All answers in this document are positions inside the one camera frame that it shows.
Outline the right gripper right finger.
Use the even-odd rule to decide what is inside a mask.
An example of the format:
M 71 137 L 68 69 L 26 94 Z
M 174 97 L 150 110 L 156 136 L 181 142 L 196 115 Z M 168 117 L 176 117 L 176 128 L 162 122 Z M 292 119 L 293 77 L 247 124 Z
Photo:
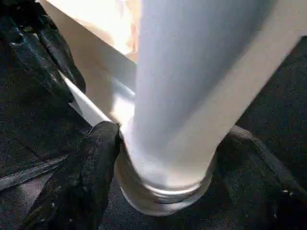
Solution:
M 221 178 L 246 230 L 305 230 L 307 191 L 249 131 L 234 126 L 217 149 Z

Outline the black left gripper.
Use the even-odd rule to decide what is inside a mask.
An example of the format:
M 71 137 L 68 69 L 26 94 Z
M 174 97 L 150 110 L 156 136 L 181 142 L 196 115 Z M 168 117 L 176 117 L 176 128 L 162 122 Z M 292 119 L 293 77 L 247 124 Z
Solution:
M 58 68 L 82 92 L 86 92 L 85 80 L 75 64 L 68 43 L 40 2 L 1 0 L 0 16 L 10 18 L 24 32 L 39 31 L 39 40 L 47 51 L 34 35 L 12 37 L 9 46 L 24 65 L 26 72 L 49 93 L 66 102 L 73 101 L 73 95 L 60 76 Z

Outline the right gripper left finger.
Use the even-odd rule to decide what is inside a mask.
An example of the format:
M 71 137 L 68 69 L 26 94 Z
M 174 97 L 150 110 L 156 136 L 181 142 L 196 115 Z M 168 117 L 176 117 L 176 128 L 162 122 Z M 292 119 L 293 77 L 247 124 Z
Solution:
M 97 230 L 120 152 L 120 129 L 103 121 L 47 180 L 24 218 L 25 230 Z

